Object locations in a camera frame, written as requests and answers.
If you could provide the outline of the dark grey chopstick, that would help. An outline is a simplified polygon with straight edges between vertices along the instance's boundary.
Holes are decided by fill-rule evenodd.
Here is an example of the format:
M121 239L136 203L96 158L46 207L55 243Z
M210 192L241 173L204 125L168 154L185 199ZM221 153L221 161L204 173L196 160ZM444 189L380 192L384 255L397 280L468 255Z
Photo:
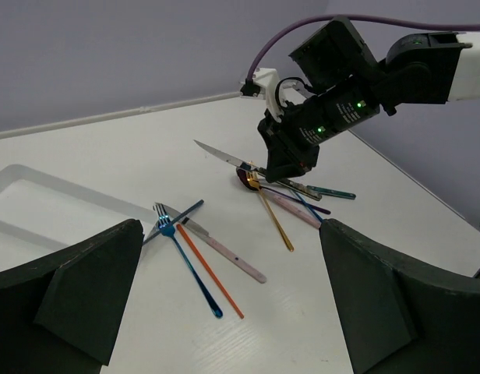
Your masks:
M157 219L157 223L154 225L154 228L152 229L152 231L144 238L143 245L148 244L151 240L153 240L158 235L160 235L161 232L162 232L162 228L170 227L174 224L177 224L183 218L188 216L191 212L200 208L203 204L204 204L204 200L201 199L198 202L196 202L195 204L191 205L185 211L183 211L180 214L178 214L177 216L175 216L173 220L171 220L169 222L164 222L163 224L160 224L162 216L159 216L158 219Z

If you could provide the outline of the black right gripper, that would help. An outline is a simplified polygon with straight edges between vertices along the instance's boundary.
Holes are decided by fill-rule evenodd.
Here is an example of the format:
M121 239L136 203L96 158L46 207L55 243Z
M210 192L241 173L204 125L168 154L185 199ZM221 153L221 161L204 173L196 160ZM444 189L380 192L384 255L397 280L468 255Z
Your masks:
M378 100L358 83L341 83L301 104L289 104L279 122L267 111L258 125L267 148L267 181L308 173L317 164L321 143L379 113Z

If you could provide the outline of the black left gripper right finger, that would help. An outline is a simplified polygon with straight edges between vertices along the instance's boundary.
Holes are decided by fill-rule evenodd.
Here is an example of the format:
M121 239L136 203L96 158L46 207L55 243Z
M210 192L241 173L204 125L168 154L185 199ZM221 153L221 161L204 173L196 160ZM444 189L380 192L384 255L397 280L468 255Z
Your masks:
M335 219L319 237L353 372L480 373L480 279Z

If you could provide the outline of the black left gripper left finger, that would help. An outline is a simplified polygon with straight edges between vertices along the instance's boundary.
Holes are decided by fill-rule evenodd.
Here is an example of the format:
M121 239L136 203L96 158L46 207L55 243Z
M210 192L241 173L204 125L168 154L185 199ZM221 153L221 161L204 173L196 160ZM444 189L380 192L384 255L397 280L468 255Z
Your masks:
M0 373L107 366L142 246L142 224L128 219L0 272Z

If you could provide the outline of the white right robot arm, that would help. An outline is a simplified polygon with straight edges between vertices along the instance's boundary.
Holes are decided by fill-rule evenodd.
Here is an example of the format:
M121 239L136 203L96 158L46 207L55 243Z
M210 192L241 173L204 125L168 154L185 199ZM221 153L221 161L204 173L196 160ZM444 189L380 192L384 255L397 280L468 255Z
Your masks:
M266 179L303 176L321 143L400 104L480 98L480 31L409 34L377 61L349 18L337 16L290 54L309 82L300 104L275 102L258 131Z

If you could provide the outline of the orange chopstick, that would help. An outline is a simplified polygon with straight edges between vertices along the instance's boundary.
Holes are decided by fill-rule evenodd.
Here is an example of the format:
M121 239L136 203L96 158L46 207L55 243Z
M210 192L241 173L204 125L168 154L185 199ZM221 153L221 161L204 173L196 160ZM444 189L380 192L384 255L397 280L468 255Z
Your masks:
M181 233L182 237L185 239L185 241L188 243L190 249L194 252L194 254L196 255L197 259L202 263L203 267L205 268L205 270L207 271L207 273L210 275L210 277L214 280L215 284L218 286L218 288L221 290L221 292L223 293L224 297L228 300L228 302L230 303L231 307L236 311L236 313L238 314L239 318L240 319L244 319L245 316L244 314L242 313L242 311L240 310L240 308L237 306L237 304L235 303L235 301L233 300L233 298L229 295L228 291L226 290L226 288L224 287L224 285L221 283L221 281L217 278L216 274L213 272L213 270L210 268L208 262L204 259L204 257L202 256L202 254L200 253L200 251L197 249L197 247L195 246L195 243L193 242L193 240L188 236L188 234L186 233L185 229L183 228L183 226L181 224L178 224L176 226L176 228L178 229L178 231Z

